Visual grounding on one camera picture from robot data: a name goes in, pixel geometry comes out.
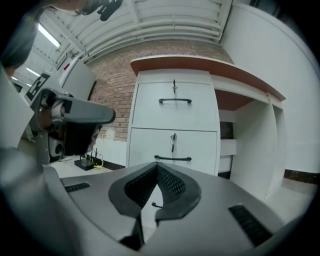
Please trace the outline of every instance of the vent slot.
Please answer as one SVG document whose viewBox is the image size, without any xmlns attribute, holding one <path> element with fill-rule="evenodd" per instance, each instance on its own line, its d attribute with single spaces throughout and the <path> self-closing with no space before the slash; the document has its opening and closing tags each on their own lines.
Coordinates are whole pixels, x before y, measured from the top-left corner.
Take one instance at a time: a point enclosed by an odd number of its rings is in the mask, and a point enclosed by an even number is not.
<svg viewBox="0 0 320 256">
<path fill-rule="evenodd" d="M 255 247 L 272 237 L 272 234 L 243 205 L 232 206 L 229 211 Z"/>
<path fill-rule="evenodd" d="M 84 183 L 80 183 L 80 184 L 76 184 L 76 185 L 71 185 L 71 186 L 65 186 L 65 190 L 70 193 L 70 192 L 74 192 L 74 191 L 78 191 L 78 190 L 83 190 L 86 188 L 89 188 L 90 185 L 86 182 Z"/>
</svg>

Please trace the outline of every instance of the brick wall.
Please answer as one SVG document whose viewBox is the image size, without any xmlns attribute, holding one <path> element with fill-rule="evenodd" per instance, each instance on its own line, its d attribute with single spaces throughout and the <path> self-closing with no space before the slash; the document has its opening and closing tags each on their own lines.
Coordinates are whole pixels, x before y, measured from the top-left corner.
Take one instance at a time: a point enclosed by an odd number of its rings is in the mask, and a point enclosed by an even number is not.
<svg viewBox="0 0 320 256">
<path fill-rule="evenodd" d="M 116 112 L 114 123 L 103 127 L 100 136 L 127 141 L 128 122 L 136 84 L 136 75 L 131 69 L 130 62 L 136 58 L 165 54 L 197 55 L 233 63 L 226 51 L 218 45 L 177 40 L 140 43 L 97 59 L 88 65 L 97 75 L 97 83 L 90 100 L 109 106 Z"/>
</svg>

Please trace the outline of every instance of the desk surface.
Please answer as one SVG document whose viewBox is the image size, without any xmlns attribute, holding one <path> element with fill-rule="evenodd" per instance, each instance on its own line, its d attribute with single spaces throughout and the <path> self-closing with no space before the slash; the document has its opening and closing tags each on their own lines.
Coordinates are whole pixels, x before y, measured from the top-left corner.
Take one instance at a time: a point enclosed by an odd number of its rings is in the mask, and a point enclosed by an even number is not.
<svg viewBox="0 0 320 256">
<path fill-rule="evenodd" d="M 131 67 L 137 76 L 140 71 L 159 69 L 188 69 L 208 71 L 211 75 L 229 78 L 269 93 L 284 101 L 286 98 L 259 77 L 233 64 L 201 56 L 157 55 L 137 58 L 131 61 Z"/>
</svg>

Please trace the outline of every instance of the black vent grille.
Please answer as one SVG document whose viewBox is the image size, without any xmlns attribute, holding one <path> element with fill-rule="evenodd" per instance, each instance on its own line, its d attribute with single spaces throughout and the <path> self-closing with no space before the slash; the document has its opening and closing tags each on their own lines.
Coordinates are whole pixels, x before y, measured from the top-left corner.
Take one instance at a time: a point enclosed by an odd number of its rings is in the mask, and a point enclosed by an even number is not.
<svg viewBox="0 0 320 256">
<path fill-rule="evenodd" d="M 272 234 L 243 205 L 232 206 L 229 211 L 255 247 L 272 237 Z"/>
<path fill-rule="evenodd" d="M 186 190 L 186 185 L 180 178 L 160 166 L 158 166 L 158 186 L 161 189 L 164 206 L 179 199 Z"/>
<path fill-rule="evenodd" d="M 157 166 L 130 180 L 124 186 L 125 194 L 143 208 L 157 185 Z"/>
<path fill-rule="evenodd" d="M 83 190 L 83 189 L 86 189 L 89 187 L 90 187 L 90 184 L 84 182 L 84 183 L 80 183 L 80 184 L 76 184 L 76 185 L 65 186 L 64 188 L 68 193 L 70 193 L 70 192 L 74 192 L 77 190 Z"/>
</svg>

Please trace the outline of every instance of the ceiling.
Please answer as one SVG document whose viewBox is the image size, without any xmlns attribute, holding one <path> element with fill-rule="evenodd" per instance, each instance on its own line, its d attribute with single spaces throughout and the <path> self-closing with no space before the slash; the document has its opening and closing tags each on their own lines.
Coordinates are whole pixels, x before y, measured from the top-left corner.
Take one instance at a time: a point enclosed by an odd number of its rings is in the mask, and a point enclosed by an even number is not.
<svg viewBox="0 0 320 256">
<path fill-rule="evenodd" d="M 56 48 L 38 32 L 29 58 L 17 69 L 19 84 L 32 84 L 37 76 L 55 72 L 70 53 L 85 63 L 118 49 L 147 41 L 181 39 L 217 44 L 222 36 L 232 0 L 123 0 L 107 20 L 94 12 L 72 15 L 45 10 L 41 25 L 60 42 Z"/>
</svg>

